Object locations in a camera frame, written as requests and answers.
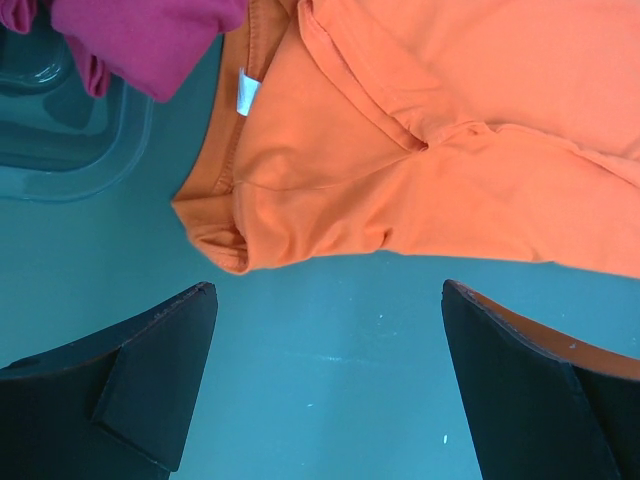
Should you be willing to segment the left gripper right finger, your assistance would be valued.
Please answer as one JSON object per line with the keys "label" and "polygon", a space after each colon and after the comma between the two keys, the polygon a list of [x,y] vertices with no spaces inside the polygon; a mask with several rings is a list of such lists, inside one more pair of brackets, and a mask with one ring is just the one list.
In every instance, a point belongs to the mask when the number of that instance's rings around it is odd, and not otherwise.
{"label": "left gripper right finger", "polygon": [[636,479],[639,362],[443,284],[448,348],[485,479]]}

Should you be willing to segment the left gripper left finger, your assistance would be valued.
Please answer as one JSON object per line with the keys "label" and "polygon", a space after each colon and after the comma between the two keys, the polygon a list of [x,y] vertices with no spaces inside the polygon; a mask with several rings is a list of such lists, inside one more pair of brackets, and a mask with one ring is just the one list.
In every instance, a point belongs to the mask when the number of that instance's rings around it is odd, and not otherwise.
{"label": "left gripper left finger", "polygon": [[218,311],[202,282],[1,370],[4,479],[167,479],[179,468]]}

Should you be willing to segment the orange t shirt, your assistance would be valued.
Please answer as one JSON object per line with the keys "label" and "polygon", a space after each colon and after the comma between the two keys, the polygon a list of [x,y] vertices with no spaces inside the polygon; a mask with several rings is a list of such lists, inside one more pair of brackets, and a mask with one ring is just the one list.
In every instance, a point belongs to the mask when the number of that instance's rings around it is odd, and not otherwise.
{"label": "orange t shirt", "polygon": [[173,200],[244,274],[379,250],[639,274],[635,1],[253,1]]}

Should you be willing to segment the grey plastic bin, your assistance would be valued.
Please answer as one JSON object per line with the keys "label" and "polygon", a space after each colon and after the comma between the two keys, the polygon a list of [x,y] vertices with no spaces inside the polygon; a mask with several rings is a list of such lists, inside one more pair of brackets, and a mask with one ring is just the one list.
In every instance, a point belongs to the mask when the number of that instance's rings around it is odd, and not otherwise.
{"label": "grey plastic bin", "polygon": [[68,202],[101,192],[137,163],[153,102],[113,77],[90,96],[43,3],[27,33],[1,29],[1,196]]}

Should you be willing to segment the magenta t shirt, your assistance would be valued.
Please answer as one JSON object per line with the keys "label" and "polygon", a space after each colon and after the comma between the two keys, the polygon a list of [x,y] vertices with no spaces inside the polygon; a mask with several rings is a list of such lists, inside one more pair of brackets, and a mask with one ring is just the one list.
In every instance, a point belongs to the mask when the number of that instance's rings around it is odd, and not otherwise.
{"label": "magenta t shirt", "polygon": [[175,95],[216,37],[240,27],[248,9],[239,0],[3,1],[1,24],[28,34],[40,6],[90,96],[104,96],[116,75],[157,102]]}

